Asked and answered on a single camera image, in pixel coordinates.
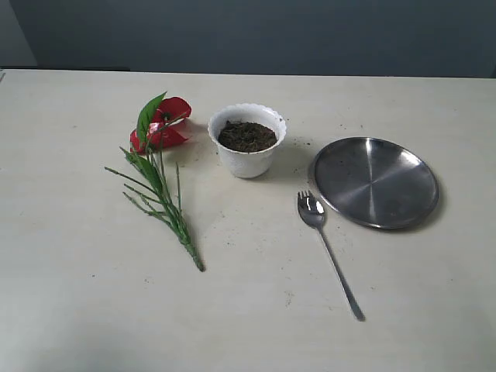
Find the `round stainless steel plate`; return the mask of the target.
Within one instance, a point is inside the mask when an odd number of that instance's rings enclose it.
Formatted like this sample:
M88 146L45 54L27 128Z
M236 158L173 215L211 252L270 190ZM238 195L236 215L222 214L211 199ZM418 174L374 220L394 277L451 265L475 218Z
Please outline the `round stainless steel plate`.
M439 183L410 150L371 137L324 146L309 167L324 202L346 219L376 229L409 229L436 208Z

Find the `clump of roots and soil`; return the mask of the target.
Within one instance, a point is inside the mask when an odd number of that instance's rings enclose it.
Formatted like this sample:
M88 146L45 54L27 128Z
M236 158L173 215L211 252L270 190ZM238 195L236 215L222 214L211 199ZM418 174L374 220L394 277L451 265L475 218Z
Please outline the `clump of roots and soil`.
M272 129L256 122L227 121L217 140L230 150L256 153L272 147L277 137Z

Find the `white scalloped flower pot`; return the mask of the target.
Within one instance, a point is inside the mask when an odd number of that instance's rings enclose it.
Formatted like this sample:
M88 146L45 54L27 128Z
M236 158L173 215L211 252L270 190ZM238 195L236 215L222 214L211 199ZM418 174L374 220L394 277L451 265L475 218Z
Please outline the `white scalloped flower pot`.
M255 122L275 134L277 141L272 146L257 152L240 152L222 145L219 134L227 122ZM215 113L208 122L208 134L217 146L222 164L238 178L255 178L265 173L274 159L274 151L282 144L287 132L283 116L272 108L254 103L228 105Z

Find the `red artificial flower with stem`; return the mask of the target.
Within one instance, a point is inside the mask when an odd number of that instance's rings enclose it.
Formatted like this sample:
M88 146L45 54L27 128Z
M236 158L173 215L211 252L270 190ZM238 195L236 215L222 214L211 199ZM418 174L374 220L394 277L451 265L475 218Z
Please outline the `red artificial flower with stem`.
M148 101L140 110L136 128L129 135L129 149L122 148L126 161L143 178L142 181L106 167L105 170L122 177L125 198L145 215L164 223L177 237L199 271L205 264L191 237L183 212L179 165L174 165L175 188L167 181L163 152L181 145L187 139L175 127L191 115L191 106L179 97L168 98L165 93Z

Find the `stainless steel spork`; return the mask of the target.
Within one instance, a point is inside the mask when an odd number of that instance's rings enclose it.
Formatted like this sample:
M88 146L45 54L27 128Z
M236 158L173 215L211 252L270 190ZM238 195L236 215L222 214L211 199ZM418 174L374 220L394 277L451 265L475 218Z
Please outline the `stainless steel spork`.
M310 192L310 191L299 191L297 196L297 207L298 214L301 220L309 227L315 229L325 245L325 249L329 256L330 262L336 272L337 277L343 293L346 296L346 300L350 306L350 310L353 313L355 319L359 322L365 322L366 317L362 312L357 300L355 299L353 292L348 285L346 278L336 260L335 254L332 251L332 247L326 238L324 233L324 225L326 222L326 211L322 203Z

